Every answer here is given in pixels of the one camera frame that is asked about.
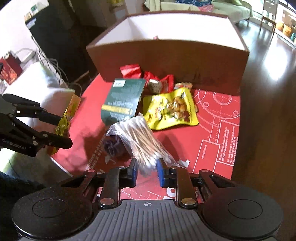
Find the wooden chair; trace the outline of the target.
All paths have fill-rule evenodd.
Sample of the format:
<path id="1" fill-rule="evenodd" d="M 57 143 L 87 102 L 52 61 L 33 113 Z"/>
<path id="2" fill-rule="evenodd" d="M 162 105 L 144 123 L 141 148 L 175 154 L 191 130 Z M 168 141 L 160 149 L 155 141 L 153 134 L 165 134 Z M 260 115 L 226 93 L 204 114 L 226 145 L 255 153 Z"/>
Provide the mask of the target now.
<path id="1" fill-rule="evenodd" d="M 278 11 L 278 0 L 264 0 L 263 11 L 261 15 L 261 22 L 259 31 L 262 29 L 263 22 L 266 21 L 272 25 L 271 33 L 274 35 L 276 29 L 276 14 Z"/>

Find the red cardboard mat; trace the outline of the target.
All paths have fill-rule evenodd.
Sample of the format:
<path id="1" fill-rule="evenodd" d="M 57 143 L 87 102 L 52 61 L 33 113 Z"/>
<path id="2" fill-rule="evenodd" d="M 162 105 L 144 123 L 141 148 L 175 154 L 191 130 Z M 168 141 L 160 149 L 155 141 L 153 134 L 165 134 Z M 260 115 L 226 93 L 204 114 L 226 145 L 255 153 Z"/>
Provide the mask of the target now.
<path id="1" fill-rule="evenodd" d="M 112 159 L 103 149 L 106 127 L 100 117 L 100 108 L 111 88 L 101 76 L 94 78 L 82 95 L 82 101 L 71 122 L 70 149 L 60 149 L 52 160 L 68 175 L 78 175 L 95 169 L 99 173 L 129 163 L 128 157 Z M 155 136 L 173 158 L 191 173 L 208 169 L 231 178 L 235 163 L 239 121 L 240 97 L 210 92 L 193 91 L 197 105 L 197 126 L 175 126 Z"/>

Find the red gift bag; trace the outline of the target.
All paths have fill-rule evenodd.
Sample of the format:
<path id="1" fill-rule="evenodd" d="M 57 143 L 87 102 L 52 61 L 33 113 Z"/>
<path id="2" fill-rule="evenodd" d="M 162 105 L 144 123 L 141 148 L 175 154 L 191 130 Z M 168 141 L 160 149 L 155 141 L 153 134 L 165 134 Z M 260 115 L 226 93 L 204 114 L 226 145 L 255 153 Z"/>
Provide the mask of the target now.
<path id="1" fill-rule="evenodd" d="M 21 61 L 12 51 L 8 51 L 1 57 L 1 79 L 8 85 L 11 85 L 22 72 Z"/>

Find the brown white storage box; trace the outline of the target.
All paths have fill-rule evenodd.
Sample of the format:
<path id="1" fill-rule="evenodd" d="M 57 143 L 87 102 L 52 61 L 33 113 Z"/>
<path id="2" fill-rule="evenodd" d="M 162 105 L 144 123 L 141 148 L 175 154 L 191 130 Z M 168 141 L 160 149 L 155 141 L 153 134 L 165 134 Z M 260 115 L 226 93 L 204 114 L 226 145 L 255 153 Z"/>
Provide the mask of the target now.
<path id="1" fill-rule="evenodd" d="M 172 74 L 197 89 L 239 95 L 249 51 L 226 16 L 201 11 L 129 15 L 96 37 L 86 50 L 105 81 L 138 64 L 158 77 Z"/>

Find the red snack packet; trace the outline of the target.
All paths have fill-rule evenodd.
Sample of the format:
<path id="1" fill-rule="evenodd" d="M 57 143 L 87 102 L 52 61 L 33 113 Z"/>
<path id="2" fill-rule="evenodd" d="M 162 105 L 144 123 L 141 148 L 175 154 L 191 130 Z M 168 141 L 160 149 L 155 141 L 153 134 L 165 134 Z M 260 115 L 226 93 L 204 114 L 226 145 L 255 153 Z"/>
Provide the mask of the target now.
<path id="1" fill-rule="evenodd" d="M 139 79 L 142 77 L 142 70 L 138 64 L 130 64 L 120 67 L 123 78 Z"/>
<path id="2" fill-rule="evenodd" d="M 144 79 L 146 80 L 145 87 L 151 94 L 169 93 L 174 90 L 174 76 L 172 74 L 159 79 L 150 71 L 145 71 Z"/>

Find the dark green packet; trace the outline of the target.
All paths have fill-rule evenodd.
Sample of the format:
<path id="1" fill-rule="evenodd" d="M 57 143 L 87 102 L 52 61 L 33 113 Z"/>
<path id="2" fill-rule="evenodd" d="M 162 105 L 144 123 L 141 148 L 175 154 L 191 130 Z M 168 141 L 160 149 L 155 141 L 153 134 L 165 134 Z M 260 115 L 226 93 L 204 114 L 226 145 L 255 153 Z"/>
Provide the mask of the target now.
<path id="1" fill-rule="evenodd" d="M 110 126 L 133 118 L 136 114 L 146 81 L 144 79 L 116 78 L 101 107 L 101 119 Z"/>

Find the green covered sofa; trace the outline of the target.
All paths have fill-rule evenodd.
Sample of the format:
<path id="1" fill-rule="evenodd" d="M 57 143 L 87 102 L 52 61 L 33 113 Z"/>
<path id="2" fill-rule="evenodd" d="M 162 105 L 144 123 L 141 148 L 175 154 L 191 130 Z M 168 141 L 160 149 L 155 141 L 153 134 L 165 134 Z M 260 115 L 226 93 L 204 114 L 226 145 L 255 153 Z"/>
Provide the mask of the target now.
<path id="1" fill-rule="evenodd" d="M 201 11 L 226 15 L 233 23 L 250 20 L 252 6 L 246 1 L 145 1 L 149 11 Z"/>

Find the black cabinet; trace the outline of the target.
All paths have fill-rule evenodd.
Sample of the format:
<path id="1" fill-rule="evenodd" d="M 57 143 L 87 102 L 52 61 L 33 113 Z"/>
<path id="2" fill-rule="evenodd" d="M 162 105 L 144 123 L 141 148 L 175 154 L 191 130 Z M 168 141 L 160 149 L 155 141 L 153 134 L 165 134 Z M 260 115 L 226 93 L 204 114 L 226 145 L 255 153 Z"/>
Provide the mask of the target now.
<path id="1" fill-rule="evenodd" d="M 48 1 L 49 5 L 25 21 L 27 28 L 47 58 L 56 59 L 69 82 L 86 72 L 97 70 L 86 46 L 100 32 L 99 27 L 84 25 L 70 1 Z"/>

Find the cotton swab bag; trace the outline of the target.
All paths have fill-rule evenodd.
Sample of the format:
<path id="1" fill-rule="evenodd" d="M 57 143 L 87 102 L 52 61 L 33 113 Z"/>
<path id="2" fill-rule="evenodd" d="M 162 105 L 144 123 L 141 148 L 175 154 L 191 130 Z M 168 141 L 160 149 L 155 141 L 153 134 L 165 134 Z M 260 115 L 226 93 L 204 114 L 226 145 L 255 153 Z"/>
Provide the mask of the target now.
<path id="1" fill-rule="evenodd" d="M 148 176 L 157 169 L 158 159 L 163 159 L 168 167 L 179 167 L 173 156 L 154 136 L 144 116 L 138 114 L 128 120 L 116 122 L 106 132 L 107 136 L 121 139 L 129 153 L 136 158 L 138 170 Z"/>

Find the small yellow packet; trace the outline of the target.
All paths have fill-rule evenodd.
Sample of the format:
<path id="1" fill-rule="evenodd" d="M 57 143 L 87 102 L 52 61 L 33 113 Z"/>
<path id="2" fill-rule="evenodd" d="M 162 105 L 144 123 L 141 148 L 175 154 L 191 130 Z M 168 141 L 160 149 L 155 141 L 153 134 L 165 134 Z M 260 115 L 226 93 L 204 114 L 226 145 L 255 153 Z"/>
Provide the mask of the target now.
<path id="1" fill-rule="evenodd" d="M 71 121 L 74 118 L 76 111 L 80 105 L 81 98 L 74 92 L 59 91 L 55 92 L 47 103 L 48 106 L 45 109 L 52 114 L 62 117 L 58 126 L 48 125 L 47 132 L 57 135 L 70 134 Z"/>

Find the yellow bucket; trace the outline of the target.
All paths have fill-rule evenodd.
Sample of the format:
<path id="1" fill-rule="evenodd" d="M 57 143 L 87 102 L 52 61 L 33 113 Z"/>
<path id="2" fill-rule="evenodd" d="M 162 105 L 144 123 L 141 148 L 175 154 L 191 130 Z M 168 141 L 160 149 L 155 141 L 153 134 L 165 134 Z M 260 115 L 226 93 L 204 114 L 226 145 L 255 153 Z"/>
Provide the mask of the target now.
<path id="1" fill-rule="evenodd" d="M 292 28 L 286 24 L 283 25 L 283 34 L 287 37 L 290 37 L 292 34 Z"/>

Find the yellow snack bag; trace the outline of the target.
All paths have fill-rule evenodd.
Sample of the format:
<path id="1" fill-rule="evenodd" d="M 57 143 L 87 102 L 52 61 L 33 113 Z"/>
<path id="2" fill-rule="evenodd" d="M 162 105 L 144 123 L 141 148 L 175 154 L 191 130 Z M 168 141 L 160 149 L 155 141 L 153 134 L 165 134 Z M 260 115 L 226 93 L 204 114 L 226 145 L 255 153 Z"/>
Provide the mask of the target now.
<path id="1" fill-rule="evenodd" d="M 195 104 L 188 88 L 170 93 L 144 97 L 142 114 L 152 130 L 163 130 L 177 125 L 199 124 Z"/>

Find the dark purple object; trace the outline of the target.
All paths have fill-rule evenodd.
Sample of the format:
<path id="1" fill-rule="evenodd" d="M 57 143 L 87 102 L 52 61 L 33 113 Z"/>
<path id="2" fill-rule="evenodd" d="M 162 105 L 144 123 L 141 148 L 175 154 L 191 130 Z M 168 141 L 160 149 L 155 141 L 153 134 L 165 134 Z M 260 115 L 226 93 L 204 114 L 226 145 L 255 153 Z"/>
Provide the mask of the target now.
<path id="1" fill-rule="evenodd" d="M 119 136 L 107 136 L 103 141 L 103 148 L 111 157 L 120 157 L 126 152 L 126 148 Z"/>

